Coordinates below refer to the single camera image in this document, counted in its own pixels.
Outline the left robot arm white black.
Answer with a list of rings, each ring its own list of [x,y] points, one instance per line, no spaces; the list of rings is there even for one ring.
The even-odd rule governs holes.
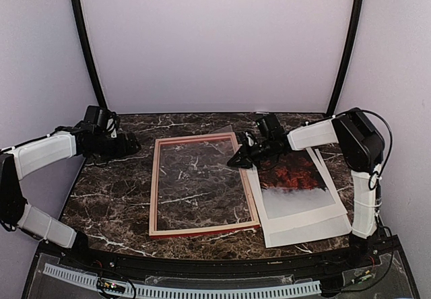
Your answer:
[[[89,106],[76,125],[59,126],[41,137],[1,150],[1,227],[22,232],[38,240],[69,249],[68,257],[80,269],[90,269],[94,253],[87,249],[88,237],[43,211],[41,201],[31,204],[24,193],[30,187],[42,188],[37,178],[53,178],[57,187],[71,180],[58,175],[64,161],[78,157],[103,162],[132,156],[141,146],[134,133],[120,128],[117,113],[101,106]]]

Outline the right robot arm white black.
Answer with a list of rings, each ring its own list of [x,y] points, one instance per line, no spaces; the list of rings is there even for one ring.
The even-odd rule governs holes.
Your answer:
[[[354,219],[352,233],[367,239],[379,228],[381,205],[380,178],[393,144],[386,143],[368,118],[369,110],[352,108],[339,114],[309,122],[286,131],[275,114],[256,122],[263,141],[249,131],[240,133],[241,146],[228,160],[233,168],[251,169],[274,156],[336,143],[354,182]]]

